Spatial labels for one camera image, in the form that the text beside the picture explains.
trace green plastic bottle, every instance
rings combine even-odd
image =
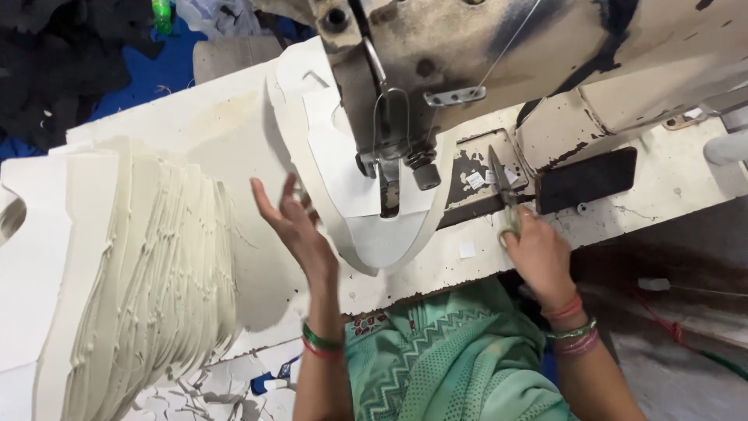
[[[160,34],[171,33],[171,3],[169,0],[151,0],[153,5],[153,26]]]

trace scissors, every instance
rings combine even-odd
[[[501,161],[499,161],[499,157],[496,155],[496,151],[494,151],[492,145],[488,146],[488,158],[494,167],[501,201],[504,202],[504,226],[501,228],[501,232],[499,232],[499,244],[501,244],[501,248],[506,250],[506,244],[503,239],[504,233],[511,232],[517,239],[520,233],[519,214],[517,213],[517,193],[512,190],[512,185],[504,173],[504,166],[501,165]]]

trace red wire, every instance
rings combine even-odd
[[[639,295],[639,293],[637,293],[633,288],[629,288],[629,290],[633,294],[634,298],[636,298],[639,301],[639,303],[641,303],[641,305],[645,309],[647,309],[647,311],[649,312],[649,314],[651,314],[652,317],[654,317],[654,319],[660,324],[660,326],[664,327],[668,332],[670,332],[670,335],[672,336],[672,340],[675,341],[676,344],[682,346],[683,348],[686,348],[686,349],[689,349],[691,351],[697,352],[696,349],[694,349],[694,348],[686,345],[683,342],[683,327],[681,326],[680,323],[678,323],[677,321],[671,322],[671,321],[667,321],[667,320],[663,319],[662,317],[660,317],[659,315],[657,315],[657,313],[655,313],[654,310],[652,310],[649,307],[649,305],[647,304],[647,301],[644,299],[644,297],[642,297],[641,295]]]

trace hand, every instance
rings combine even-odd
[[[511,232],[503,236],[509,258],[543,309],[559,309],[577,291],[568,272],[571,246],[552,226],[536,219],[530,209],[519,205],[517,213],[520,239]]]
[[[275,209],[265,193],[263,182],[250,179],[254,201],[260,215],[275,230],[280,240],[296,259],[309,282],[312,293],[319,291],[335,292],[339,264],[327,240],[317,231],[319,215],[316,211],[307,213],[311,204],[309,195],[301,202],[293,198],[296,174],[289,173],[280,197],[280,210]]]

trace red thread bracelet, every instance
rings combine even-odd
[[[544,312],[541,310],[540,315],[548,320],[561,320],[569,316],[575,315],[582,311],[582,298],[578,293],[574,293],[574,298],[571,299],[564,307],[552,312]]]
[[[325,360],[339,360],[343,357],[343,349],[341,348],[338,351],[323,351],[316,346],[309,343],[307,338],[301,337],[301,340],[304,342],[304,347],[308,349],[312,354],[325,359]]]

